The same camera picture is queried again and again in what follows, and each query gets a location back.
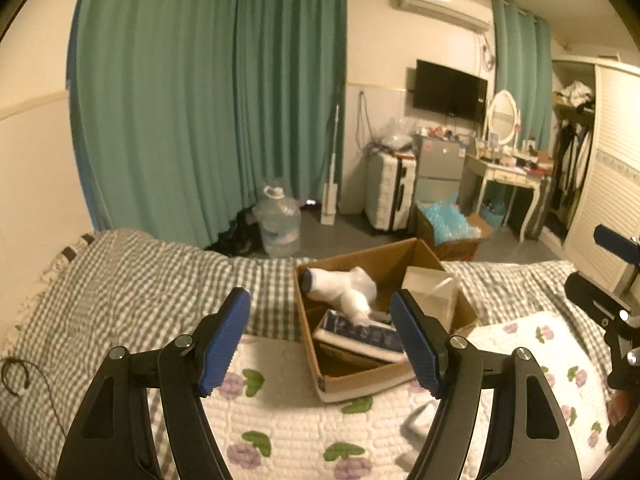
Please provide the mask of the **grey checked bed sheet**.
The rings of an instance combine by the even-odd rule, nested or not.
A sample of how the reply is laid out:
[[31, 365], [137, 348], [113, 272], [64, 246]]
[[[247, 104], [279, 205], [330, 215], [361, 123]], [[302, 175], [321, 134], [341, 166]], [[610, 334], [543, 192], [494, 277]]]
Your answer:
[[[2, 425], [36, 475], [52, 478], [66, 431], [107, 351], [167, 344], [216, 311], [236, 286], [252, 297], [245, 337], [303, 346], [295, 268], [293, 259], [228, 258], [131, 230], [78, 240], [41, 274], [1, 346], [14, 359], [1, 387]], [[559, 315], [573, 333], [597, 326], [564, 295], [573, 271], [567, 261], [453, 261], [447, 270], [460, 280], [476, 328], [539, 312]]]

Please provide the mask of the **white wardrobe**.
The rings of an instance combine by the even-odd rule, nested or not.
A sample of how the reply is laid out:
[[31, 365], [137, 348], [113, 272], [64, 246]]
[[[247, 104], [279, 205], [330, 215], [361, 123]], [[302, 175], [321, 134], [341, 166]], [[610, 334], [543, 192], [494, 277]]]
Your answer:
[[593, 238], [599, 224], [639, 234], [639, 70], [588, 56], [553, 61], [555, 175], [540, 239], [614, 289], [629, 264]]

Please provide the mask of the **white oval vanity mirror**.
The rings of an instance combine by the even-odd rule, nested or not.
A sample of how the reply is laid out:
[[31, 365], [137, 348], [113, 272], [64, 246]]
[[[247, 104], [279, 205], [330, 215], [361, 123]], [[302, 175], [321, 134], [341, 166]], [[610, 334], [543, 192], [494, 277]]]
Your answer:
[[500, 90], [486, 112], [486, 141], [490, 148], [501, 148], [513, 142], [520, 125], [520, 110], [508, 90]]

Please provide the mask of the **white hard suitcase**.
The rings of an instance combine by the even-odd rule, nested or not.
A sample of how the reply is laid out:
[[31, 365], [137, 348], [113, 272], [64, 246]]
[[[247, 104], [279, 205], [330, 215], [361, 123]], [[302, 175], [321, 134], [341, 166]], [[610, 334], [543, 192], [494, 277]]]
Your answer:
[[364, 212], [373, 229], [394, 232], [408, 226], [414, 180], [413, 155], [378, 152], [369, 158]]

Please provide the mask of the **white stick vacuum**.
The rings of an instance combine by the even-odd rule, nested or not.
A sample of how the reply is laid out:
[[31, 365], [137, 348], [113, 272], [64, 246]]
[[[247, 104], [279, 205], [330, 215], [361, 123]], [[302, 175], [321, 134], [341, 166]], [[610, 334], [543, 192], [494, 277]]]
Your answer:
[[323, 185], [322, 207], [320, 223], [322, 226], [334, 226], [337, 211], [337, 190], [338, 185], [336, 178], [336, 160], [337, 160], [337, 139], [340, 132], [341, 105], [342, 105], [343, 86], [339, 84], [336, 88], [335, 107], [333, 116], [333, 129], [331, 138], [331, 153], [329, 159], [328, 173], [326, 174], [326, 182]]

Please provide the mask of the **silver mini fridge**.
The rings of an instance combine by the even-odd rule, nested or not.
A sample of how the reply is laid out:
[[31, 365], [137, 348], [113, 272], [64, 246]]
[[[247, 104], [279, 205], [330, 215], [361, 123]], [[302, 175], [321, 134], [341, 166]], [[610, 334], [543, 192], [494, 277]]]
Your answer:
[[422, 136], [414, 199], [419, 203], [446, 200], [459, 191], [466, 146], [459, 142]]

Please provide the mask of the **white dressing table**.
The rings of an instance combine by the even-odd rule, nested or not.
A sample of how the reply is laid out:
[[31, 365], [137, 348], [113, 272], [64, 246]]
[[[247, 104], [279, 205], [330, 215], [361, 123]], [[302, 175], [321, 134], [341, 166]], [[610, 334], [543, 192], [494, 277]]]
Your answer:
[[501, 166], [466, 155], [459, 186], [459, 204], [462, 209], [479, 214], [489, 183], [508, 186], [514, 192], [516, 190], [532, 192], [532, 199], [529, 201], [520, 232], [518, 232], [518, 241], [523, 243], [529, 221], [532, 220], [535, 209], [540, 204], [542, 177], [523, 168]]

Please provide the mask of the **clear plastic bag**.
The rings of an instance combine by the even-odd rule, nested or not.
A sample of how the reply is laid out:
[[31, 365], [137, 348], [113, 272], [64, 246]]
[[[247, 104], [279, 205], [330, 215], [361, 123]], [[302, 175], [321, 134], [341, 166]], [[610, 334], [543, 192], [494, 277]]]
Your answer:
[[392, 153], [408, 153], [416, 140], [416, 124], [406, 118], [390, 118], [378, 135], [378, 143]]

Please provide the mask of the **white floral quilted blanket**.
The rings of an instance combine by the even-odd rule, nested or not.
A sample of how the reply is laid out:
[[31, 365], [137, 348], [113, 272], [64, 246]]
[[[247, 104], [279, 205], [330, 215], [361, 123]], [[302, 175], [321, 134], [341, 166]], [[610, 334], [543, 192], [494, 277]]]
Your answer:
[[[479, 327], [480, 350], [533, 352], [566, 420], [584, 478], [608, 452], [605, 431], [608, 348], [592, 323], [539, 312]], [[244, 337], [222, 385], [203, 402], [209, 425], [237, 479], [403, 479], [397, 459], [409, 449], [400, 428], [435, 400], [417, 382], [337, 404], [321, 402], [301, 344]]]

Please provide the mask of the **large teal curtain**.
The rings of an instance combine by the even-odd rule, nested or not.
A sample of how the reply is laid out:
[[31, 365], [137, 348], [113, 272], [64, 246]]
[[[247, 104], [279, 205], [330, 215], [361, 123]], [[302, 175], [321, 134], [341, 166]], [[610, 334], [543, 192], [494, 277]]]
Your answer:
[[68, 49], [98, 229], [205, 247], [281, 180], [320, 200], [346, 75], [346, 0], [78, 0]]

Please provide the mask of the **white air conditioner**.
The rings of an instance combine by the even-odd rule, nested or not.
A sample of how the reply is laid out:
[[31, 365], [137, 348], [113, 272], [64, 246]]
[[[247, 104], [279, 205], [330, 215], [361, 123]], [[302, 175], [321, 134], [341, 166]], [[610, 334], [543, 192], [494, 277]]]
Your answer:
[[482, 34], [492, 26], [489, 6], [474, 0], [398, 0], [402, 10], [420, 13]]

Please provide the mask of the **brown cardboard box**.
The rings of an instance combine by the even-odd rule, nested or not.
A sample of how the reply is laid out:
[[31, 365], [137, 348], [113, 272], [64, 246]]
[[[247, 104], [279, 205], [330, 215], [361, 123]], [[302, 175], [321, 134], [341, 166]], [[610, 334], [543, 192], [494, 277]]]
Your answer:
[[[390, 305], [394, 295], [403, 290], [402, 281], [408, 266], [447, 272], [431, 248], [417, 238], [301, 264], [296, 268], [294, 271], [295, 299], [303, 343], [307, 351], [314, 386], [320, 400], [326, 403], [368, 396], [395, 387], [402, 382], [408, 382], [414, 377], [408, 358], [398, 363], [378, 362], [320, 344], [312, 338], [314, 330], [319, 326], [326, 311], [338, 310], [324, 302], [307, 298], [300, 290], [299, 278], [307, 268], [350, 271], [355, 266], [365, 270], [378, 288], [378, 296], [370, 315], [371, 321], [391, 325], [395, 330]], [[454, 319], [450, 331], [444, 330], [448, 334], [466, 334], [477, 321], [477, 315], [469, 300], [463, 295], [460, 280], [458, 278], [456, 280], [459, 290]]]

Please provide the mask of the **cardboard box with blue wrap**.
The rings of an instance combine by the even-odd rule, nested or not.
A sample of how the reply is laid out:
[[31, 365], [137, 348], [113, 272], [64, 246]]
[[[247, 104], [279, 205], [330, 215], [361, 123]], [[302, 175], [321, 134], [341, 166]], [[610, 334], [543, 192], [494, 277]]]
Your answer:
[[416, 203], [416, 237], [440, 261], [472, 261], [492, 234], [494, 230], [479, 214], [462, 214], [455, 195], [432, 204]]

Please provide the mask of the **black wall television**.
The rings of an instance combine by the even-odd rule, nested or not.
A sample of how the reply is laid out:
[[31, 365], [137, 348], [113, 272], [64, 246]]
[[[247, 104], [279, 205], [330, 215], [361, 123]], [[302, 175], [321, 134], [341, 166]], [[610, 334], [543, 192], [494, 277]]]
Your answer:
[[487, 80], [453, 68], [416, 61], [413, 107], [480, 122], [486, 112]]

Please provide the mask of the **clear water jug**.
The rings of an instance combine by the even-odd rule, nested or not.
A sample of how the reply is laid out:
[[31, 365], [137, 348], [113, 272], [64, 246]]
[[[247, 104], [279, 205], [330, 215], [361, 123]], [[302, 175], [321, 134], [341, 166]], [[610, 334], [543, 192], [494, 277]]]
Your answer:
[[252, 209], [257, 219], [262, 246], [273, 259], [293, 257], [300, 246], [300, 208], [284, 188], [265, 185], [262, 197]]

